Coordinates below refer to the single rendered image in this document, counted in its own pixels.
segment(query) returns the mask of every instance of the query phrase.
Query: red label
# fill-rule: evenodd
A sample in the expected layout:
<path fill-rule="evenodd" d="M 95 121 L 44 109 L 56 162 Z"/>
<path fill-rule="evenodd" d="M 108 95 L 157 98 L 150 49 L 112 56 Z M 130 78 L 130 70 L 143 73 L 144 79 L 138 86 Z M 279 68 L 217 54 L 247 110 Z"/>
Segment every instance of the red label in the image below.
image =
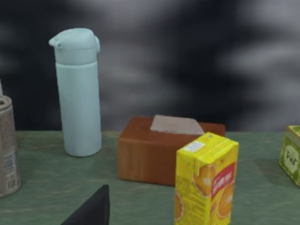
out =
<path fill-rule="evenodd" d="M 233 181 L 234 170 L 235 163 L 232 163 L 215 176 L 212 182 L 211 199 L 213 199 L 222 188 Z"/>

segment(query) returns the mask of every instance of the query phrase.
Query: juice carton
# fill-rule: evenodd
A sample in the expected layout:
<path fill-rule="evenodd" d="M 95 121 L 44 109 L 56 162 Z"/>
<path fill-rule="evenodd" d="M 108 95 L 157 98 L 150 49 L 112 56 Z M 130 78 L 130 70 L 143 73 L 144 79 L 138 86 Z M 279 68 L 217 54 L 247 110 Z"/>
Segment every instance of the juice carton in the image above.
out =
<path fill-rule="evenodd" d="M 206 133 L 177 151 L 175 225 L 228 225 L 239 144 Z"/>
<path fill-rule="evenodd" d="M 300 187 L 300 126 L 287 126 L 280 152 L 279 165 Z"/>

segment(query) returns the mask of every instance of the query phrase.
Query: green tea box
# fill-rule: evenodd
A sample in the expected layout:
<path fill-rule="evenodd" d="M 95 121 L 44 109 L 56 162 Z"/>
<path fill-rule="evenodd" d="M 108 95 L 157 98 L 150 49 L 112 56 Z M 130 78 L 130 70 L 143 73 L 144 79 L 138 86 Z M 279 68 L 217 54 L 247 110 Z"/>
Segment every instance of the green tea box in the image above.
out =
<path fill-rule="evenodd" d="M 300 187 L 300 126 L 287 126 L 280 152 L 279 165 Z"/>

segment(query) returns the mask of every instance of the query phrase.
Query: blurred gray background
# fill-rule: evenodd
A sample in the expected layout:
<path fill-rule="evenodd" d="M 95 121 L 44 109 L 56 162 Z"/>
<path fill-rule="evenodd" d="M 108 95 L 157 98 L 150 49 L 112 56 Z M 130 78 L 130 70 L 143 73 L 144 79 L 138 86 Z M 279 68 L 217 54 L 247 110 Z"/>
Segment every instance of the blurred gray background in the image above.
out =
<path fill-rule="evenodd" d="M 10 0 L 0 3 L 0 79 L 19 130 L 59 130 L 50 38 L 99 37 L 102 127 L 133 115 L 280 131 L 300 124 L 298 0 Z"/>

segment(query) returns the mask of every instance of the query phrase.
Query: wooden surface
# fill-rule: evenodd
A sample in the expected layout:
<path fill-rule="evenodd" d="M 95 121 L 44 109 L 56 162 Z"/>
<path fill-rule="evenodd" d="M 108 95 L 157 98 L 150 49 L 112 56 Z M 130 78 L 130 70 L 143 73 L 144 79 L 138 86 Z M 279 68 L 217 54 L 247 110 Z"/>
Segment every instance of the wooden surface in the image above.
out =
<path fill-rule="evenodd" d="M 174 188 L 118 180 L 116 140 L 87 158 L 63 151 L 61 132 L 18 132 L 21 188 L 0 199 L 0 225 L 59 225 L 108 184 L 110 225 L 172 225 Z M 231 225 L 299 224 L 300 189 L 279 167 L 283 133 L 226 133 L 240 143 Z"/>
<path fill-rule="evenodd" d="M 118 140 L 118 174 L 123 180 L 175 185 L 176 151 L 198 135 L 151 131 L 153 118 L 134 117 Z M 199 123 L 205 132 L 225 135 L 222 124 Z"/>

